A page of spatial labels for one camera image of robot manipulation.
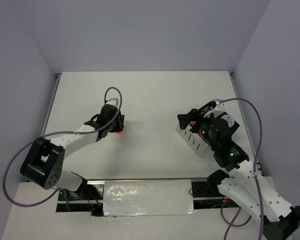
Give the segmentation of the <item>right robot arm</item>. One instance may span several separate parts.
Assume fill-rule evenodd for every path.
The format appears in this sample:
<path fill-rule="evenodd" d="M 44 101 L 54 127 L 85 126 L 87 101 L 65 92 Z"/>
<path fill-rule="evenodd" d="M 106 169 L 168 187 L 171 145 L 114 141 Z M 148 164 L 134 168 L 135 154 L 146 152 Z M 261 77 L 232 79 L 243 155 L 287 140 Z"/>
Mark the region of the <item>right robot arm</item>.
<path fill-rule="evenodd" d="M 300 206 L 286 201 L 267 182 L 232 136 L 240 127 L 224 110 L 193 108 L 177 115 L 179 128 L 199 136 L 213 153 L 219 169 L 207 178 L 213 196 L 229 197 L 262 227 L 268 240 L 286 240 L 300 227 Z"/>

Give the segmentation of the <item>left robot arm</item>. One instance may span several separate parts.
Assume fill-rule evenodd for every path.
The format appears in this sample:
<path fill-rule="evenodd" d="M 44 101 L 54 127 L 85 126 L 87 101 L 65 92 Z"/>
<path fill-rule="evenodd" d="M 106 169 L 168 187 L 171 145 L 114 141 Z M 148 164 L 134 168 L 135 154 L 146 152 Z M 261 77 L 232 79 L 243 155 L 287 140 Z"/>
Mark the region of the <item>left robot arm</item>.
<path fill-rule="evenodd" d="M 63 170 L 64 160 L 76 151 L 99 142 L 109 133 L 124 129 L 124 115 L 118 107 L 105 104 L 99 114 L 85 122 L 76 132 L 47 139 L 38 137 L 20 167 L 20 173 L 45 190 L 53 187 L 70 192 L 76 199 L 86 198 L 98 190 L 87 179 L 72 171 Z"/>

